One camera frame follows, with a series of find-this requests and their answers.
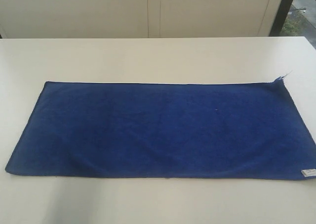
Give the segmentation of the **blue terry towel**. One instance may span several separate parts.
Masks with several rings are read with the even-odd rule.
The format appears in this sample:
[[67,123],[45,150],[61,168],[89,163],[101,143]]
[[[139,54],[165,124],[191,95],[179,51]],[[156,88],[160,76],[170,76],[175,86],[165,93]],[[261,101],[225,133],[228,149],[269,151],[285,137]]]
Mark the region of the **blue terry towel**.
[[5,170],[20,176],[316,176],[283,78],[177,85],[46,82]]

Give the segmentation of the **black window frame post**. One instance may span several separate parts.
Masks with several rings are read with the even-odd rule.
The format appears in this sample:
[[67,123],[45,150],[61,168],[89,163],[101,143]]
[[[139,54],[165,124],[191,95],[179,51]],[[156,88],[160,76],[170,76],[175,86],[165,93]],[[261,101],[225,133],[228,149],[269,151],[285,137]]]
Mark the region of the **black window frame post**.
[[290,10],[293,0],[281,0],[279,8],[277,10],[273,25],[271,27],[269,37],[280,36],[281,30],[285,23],[287,14]]

